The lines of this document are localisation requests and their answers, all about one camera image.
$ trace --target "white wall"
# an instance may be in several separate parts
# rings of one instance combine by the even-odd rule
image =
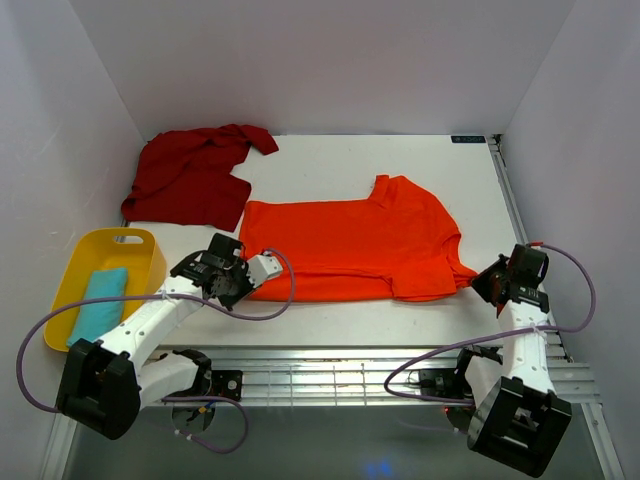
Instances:
[[[53,417],[20,396],[18,344],[75,242],[119,224],[142,139],[67,0],[0,0],[0,476],[37,478]],[[55,401],[62,356],[35,338],[28,384]]]
[[[574,0],[72,0],[145,138],[504,131]]]
[[[532,239],[574,252],[593,274],[593,325],[565,337],[591,363],[627,478],[640,478],[640,3],[580,0],[505,139],[509,178]],[[554,257],[561,324],[586,312],[584,282]]]

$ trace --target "orange garment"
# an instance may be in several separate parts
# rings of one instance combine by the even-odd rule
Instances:
[[[289,258],[299,302],[452,295],[476,275],[458,259],[460,238],[434,195],[388,175],[378,175],[366,200],[248,202],[240,229],[247,257],[272,247]],[[285,267],[251,298],[283,301],[289,287]]]

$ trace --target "yellow plastic bin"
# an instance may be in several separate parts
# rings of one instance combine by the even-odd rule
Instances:
[[[126,267],[125,295],[155,293],[164,282],[167,261],[156,239],[140,228],[102,228],[87,233],[76,245],[51,310],[82,300],[94,270]],[[135,312],[142,301],[125,302],[120,321]],[[79,309],[73,308],[52,318],[46,325],[44,340],[51,348],[68,352],[67,339],[76,323]]]

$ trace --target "blue folded towel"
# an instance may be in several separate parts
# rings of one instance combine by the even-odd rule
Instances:
[[[87,291],[84,293],[85,300],[124,295],[127,275],[127,269],[124,267],[113,270],[96,270],[89,279]],[[71,347],[81,338],[90,342],[95,341],[120,323],[123,310],[124,302],[83,305],[78,312],[73,332],[67,339],[67,346]]]

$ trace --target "dark red cloth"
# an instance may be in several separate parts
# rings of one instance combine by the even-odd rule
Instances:
[[[124,218],[233,232],[251,184],[231,170],[251,145],[264,155],[278,151],[267,130],[251,125],[161,133],[140,153],[131,194],[122,203]]]

